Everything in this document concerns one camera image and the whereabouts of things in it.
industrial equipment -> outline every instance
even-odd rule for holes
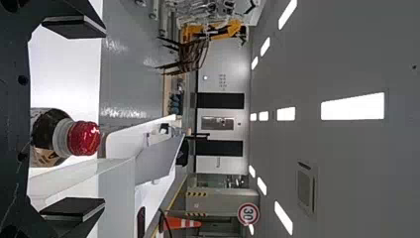
[[[28,41],[39,24],[68,39],[106,36],[105,25],[88,0],[0,1],[0,237],[86,237],[105,209],[103,199],[64,199],[44,209],[47,214],[42,217],[27,196]],[[78,213],[70,214],[70,207]]]

black bolt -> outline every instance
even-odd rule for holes
[[[28,84],[29,79],[28,79],[26,76],[20,75],[20,76],[18,77],[18,82],[19,82],[21,85],[26,85],[26,84]]]
[[[18,154],[18,161],[23,162],[27,157],[28,157],[27,154],[21,152]]]

yellow machine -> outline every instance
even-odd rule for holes
[[[195,38],[209,37],[210,40],[223,40],[228,38],[239,38],[242,40],[242,45],[247,42],[248,29],[243,26],[243,22],[238,19],[233,19],[225,27],[218,29],[221,24],[209,25],[205,29],[202,25],[189,25],[183,29],[183,40],[189,42]]]

black metal frame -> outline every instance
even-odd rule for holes
[[[0,0],[0,237],[85,237],[103,209],[63,234],[57,230],[59,224],[46,222],[27,197],[28,41],[39,24],[68,39],[106,36],[105,25],[88,0]]]

orange traffic cone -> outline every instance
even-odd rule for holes
[[[170,230],[197,228],[201,226],[201,222],[199,221],[181,219],[181,218],[171,217],[171,216],[167,216],[166,219],[167,219],[167,223],[169,224]],[[166,222],[164,221],[163,216],[161,216],[160,222],[159,222],[159,232],[161,233],[166,230],[168,230],[166,226]]]

